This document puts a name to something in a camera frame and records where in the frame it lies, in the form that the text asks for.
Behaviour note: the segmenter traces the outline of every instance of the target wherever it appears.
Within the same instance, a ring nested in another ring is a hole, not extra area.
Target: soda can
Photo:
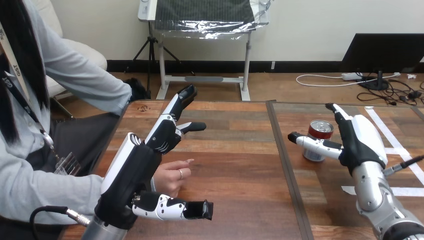
[[[333,135],[334,127],[331,123],[324,120],[313,120],[310,122],[309,130],[307,131],[308,137],[314,137],[319,140],[330,140]],[[325,156],[320,155],[308,149],[303,150],[303,156],[314,162],[322,162],[326,159]]]

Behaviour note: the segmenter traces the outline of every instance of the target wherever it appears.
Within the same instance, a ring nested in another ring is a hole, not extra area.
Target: lanyard
[[[1,73],[1,82],[4,84],[4,86],[9,90],[9,92],[14,96],[14,98],[17,100],[17,102],[22,106],[22,108],[25,110],[25,112],[28,113],[28,115],[34,120],[37,127],[40,130],[40,133],[42,133],[42,138],[44,139],[45,143],[51,148],[53,148],[53,139],[49,136],[49,134],[44,130],[44,127],[41,125],[39,119],[37,118],[36,114],[34,113],[33,109],[30,107],[28,102],[25,100],[24,96],[21,94],[19,89],[15,86],[13,81],[9,78],[7,73],[4,71]]]
[[[14,75],[16,76],[17,80],[20,83],[20,86],[23,89],[23,93],[26,96],[26,99],[30,101],[30,95],[28,94],[27,85],[25,84],[24,77],[21,74],[21,69],[19,68],[18,61],[16,60],[16,57],[13,53],[11,44],[8,40],[8,37],[6,36],[5,30],[2,26],[2,23],[0,22],[0,44],[3,47],[4,54],[7,57],[7,60],[12,65],[12,69],[14,71]]]
[[[12,65],[12,69],[14,71],[14,74],[15,74],[17,80],[19,81],[20,86],[22,87],[23,93],[25,94],[26,98],[25,98],[25,96],[22,95],[22,93],[19,91],[19,89],[15,86],[15,84],[9,78],[9,76],[6,72],[0,72],[0,78],[1,78],[0,82],[2,82],[6,86],[7,89],[9,89],[10,93],[14,96],[14,98],[17,100],[17,102],[29,114],[29,116],[32,118],[32,120],[34,120],[34,122],[37,124],[40,132],[42,133],[42,136],[43,136],[42,138],[44,139],[45,143],[52,150],[54,150],[53,139],[44,130],[43,126],[41,125],[40,121],[38,120],[33,109],[28,104],[28,103],[30,103],[30,95],[28,93],[27,85],[25,84],[24,77],[22,76],[21,69],[19,68],[19,65],[18,65],[18,61],[16,60],[15,54],[13,53],[11,44],[8,40],[8,37],[6,36],[5,30],[3,29],[1,22],[0,22],[0,45],[3,48],[4,54],[6,55],[7,60]]]

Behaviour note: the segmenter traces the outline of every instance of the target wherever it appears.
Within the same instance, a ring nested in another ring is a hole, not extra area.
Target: wall
[[[139,0],[52,0],[66,38],[109,60],[130,60],[145,42]],[[275,0],[252,35],[253,61],[341,61],[355,33],[424,33],[423,0]],[[242,61],[245,41],[167,38],[181,60]],[[197,54],[191,47],[201,48]],[[147,59],[145,51],[139,59]]]

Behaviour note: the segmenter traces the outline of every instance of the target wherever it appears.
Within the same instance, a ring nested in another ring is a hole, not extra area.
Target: robotic arm
[[[182,135],[206,128],[204,122],[176,124],[196,95],[192,84],[179,91],[144,141],[132,132],[127,134],[104,177],[95,216],[83,240],[122,240],[137,217],[212,219],[213,203],[207,200],[190,202],[151,192],[151,179],[162,155],[174,149]]]
[[[386,177],[416,163],[424,156],[386,168],[383,141],[374,125],[363,115],[349,116],[337,104],[327,103],[334,112],[343,147],[335,142],[292,132],[288,139],[304,148],[339,159],[353,177],[356,209],[373,226],[379,240],[424,239],[424,225],[393,195]]]

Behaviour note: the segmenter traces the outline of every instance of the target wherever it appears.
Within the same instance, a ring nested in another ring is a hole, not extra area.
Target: black pants
[[[72,152],[81,165],[79,175],[89,174],[99,154],[107,147],[106,143],[118,119],[119,117],[112,113],[105,113],[61,122],[52,121],[50,136],[56,152],[60,157],[66,157]],[[26,160],[34,170],[45,172],[53,172],[56,165],[56,158],[46,145],[31,153]],[[56,240],[62,228],[61,225],[37,225],[37,231],[42,240]],[[0,239],[33,240],[34,238],[28,223],[0,217]]]

